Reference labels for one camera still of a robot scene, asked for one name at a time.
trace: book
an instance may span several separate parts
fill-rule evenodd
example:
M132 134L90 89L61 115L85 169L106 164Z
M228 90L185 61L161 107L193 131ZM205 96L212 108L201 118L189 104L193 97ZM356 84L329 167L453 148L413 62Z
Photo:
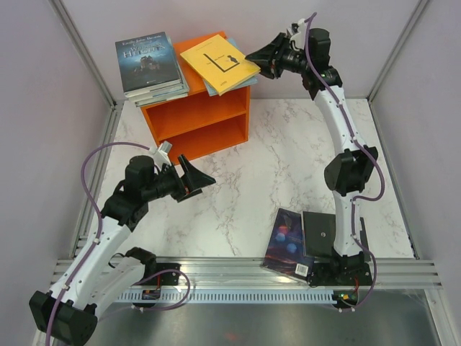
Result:
M158 91L155 91L155 94L152 97L147 97L145 99L135 101L135 106L141 107L151 105L153 103L171 101L172 99L186 97L189 93L189 85L181 69L179 69L179 74L181 75L181 83L179 84L179 89L166 90L165 92L160 94L158 93Z
M152 92L147 92L145 94L141 94L141 95L138 95L138 96L128 97L128 99L131 102L139 102L139 101L144 101L145 99L150 99L151 97L155 97L155 96L158 96L158 95L168 94L170 92L177 92L177 91L182 92L183 88L184 88L184 86L182 84L177 84L177 85L173 85L173 86L166 86L164 88L160 88L160 89L154 90Z
M216 35L181 53L181 57L221 96L259 73L260 68L224 37Z
M175 95L170 95L167 97L152 97L151 99L144 99L143 101L135 102L135 106L142 107L142 106L152 105L154 103L172 101L173 99L181 99L182 97L186 97L186 96L187 96L187 93L175 94Z
M165 32L119 41L115 47L126 97L181 83L176 54Z
M237 43L233 38L228 38L228 42L231 45L233 45L235 48L238 49ZM231 90L240 89L240 88L244 88L244 87L249 87L250 85L256 84L257 82L258 82L258 79L256 79L255 76L252 76L251 78L245 80L243 83L240 83L240 84L234 86ZM215 96L215 95L218 94L216 89L213 88L211 85L209 85L207 81L203 80L203 83L205 84L205 87L207 88L208 94L210 96Z
M314 257L304 256L301 214L279 209L262 267L298 280L306 280Z

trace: orange shelf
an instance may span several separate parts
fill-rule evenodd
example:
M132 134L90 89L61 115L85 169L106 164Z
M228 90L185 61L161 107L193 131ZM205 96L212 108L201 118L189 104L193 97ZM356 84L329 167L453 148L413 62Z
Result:
M230 148L236 144L246 142L243 128L245 115L233 117L182 135L167 138L173 144L169 157L178 164L177 157L184 154L189 160Z
M155 112L149 112L153 124L156 124L156 135L159 141L196 130L204 126L242 115L246 105L234 94L222 97L210 97L201 92L175 102L159 105Z
M176 164L179 154L196 159L248 140L250 87L210 97L202 77L180 56L215 35L226 38L221 31L173 44L189 85L187 97L141 107L157 145L163 141L173 144L170 159Z

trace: yellow book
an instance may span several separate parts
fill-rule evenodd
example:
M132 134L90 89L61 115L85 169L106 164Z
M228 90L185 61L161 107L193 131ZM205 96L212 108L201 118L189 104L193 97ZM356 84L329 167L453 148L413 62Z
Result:
M259 73L260 68L224 37L216 35L181 53L181 57L221 96Z

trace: marble tabletop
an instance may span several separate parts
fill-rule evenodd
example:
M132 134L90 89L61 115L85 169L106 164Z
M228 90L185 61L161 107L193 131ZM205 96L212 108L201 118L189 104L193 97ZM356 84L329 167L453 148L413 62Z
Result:
M370 249L376 257L413 257L367 101L348 99L347 104L362 137L378 147L387 183L380 201L362 203ZM253 99L250 114L248 142L192 161L216 178L216 184L182 203L172 198L150 203L149 213L121 251L142 247L158 256L263 257L278 208L334 213L333 195L323 180L323 170L334 157L333 142L314 103ZM130 102L123 107L114 141L154 144L141 111ZM146 151L112 149L100 207L123 179L130 158L139 154ZM374 171L364 193L378 191Z

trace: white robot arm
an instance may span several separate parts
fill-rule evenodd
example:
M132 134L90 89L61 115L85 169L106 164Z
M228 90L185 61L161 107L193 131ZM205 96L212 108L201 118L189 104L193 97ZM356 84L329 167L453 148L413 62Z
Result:
M312 18L293 23L286 33L281 32L246 59L257 64L260 74L270 79L279 78L284 70L300 74L333 139L336 157L325 168L324 176L334 195L336 235L329 263L315 263L308 282L348 285L353 284L353 278L363 275L361 284L371 284L370 267L364 260L364 248L357 241L355 230L360 229L359 199L372 173L377 149L369 148L355 127L345 103L342 80L329 65L329 32L309 30Z
M194 168L183 155L179 163L184 175L179 177L168 158L170 148L171 144L163 142L158 149L150 150L152 157L135 156L130 160L125 179L101 211L102 231L89 235L72 265L47 293L36 291L31 297L29 305L40 331L46 332L50 325L54 338L68 345L85 345L109 305L131 285L149 280L158 272L156 256L136 247L99 280L119 246L148 212L148 202L167 195L181 202L216 182ZM157 173L156 164L161 167Z

